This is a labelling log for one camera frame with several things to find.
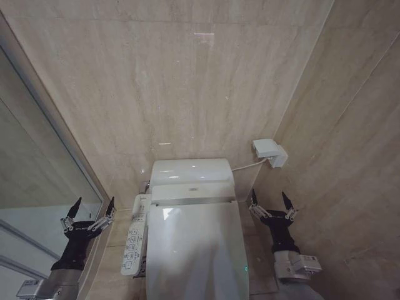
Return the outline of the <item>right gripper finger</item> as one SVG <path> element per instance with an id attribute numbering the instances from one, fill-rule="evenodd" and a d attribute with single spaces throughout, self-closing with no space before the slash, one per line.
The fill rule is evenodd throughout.
<path id="1" fill-rule="evenodd" d="M 283 199 L 286 211 L 287 211 L 285 218 L 290 221 L 293 221 L 299 210 L 294 208 L 291 200 L 286 196 L 286 194 L 284 192 L 282 192 L 281 194 L 282 194 L 282 199 Z"/>
<path id="2" fill-rule="evenodd" d="M 251 205 L 249 206 L 249 210 L 253 215 L 258 217 L 259 219 L 262 218 L 267 219 L 271 217 L 271 214 L 258 204 L 258 200 L 254 189 L 252 189 L 251 191 Z"/>

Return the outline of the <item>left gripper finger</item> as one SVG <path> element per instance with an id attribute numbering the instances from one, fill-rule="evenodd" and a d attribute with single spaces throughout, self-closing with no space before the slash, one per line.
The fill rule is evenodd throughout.
<path id="1" fill-rule="evenodd" d="M 102 231 L 106 229 L 114 221 L 114 213 L 115 213 L 114 200 L 115 197 L 112 197 L 107 207 L 105 215 L 91 225 L 92 232 Z"/>
<path id="2" fill-rule="evenodd" d="M 75 202 L 74 205 L 71 206 L 69 209 L 67 216 L 64 218 L 60 219 L 63 231 L 67 233 L 68 231 L 72 231 L 74 229 L 74 218 L 76 217 L 76 214 L 79 211 L 79 207 L 81 205 L 82 197 L 79 197 L 79 199 Z"/>

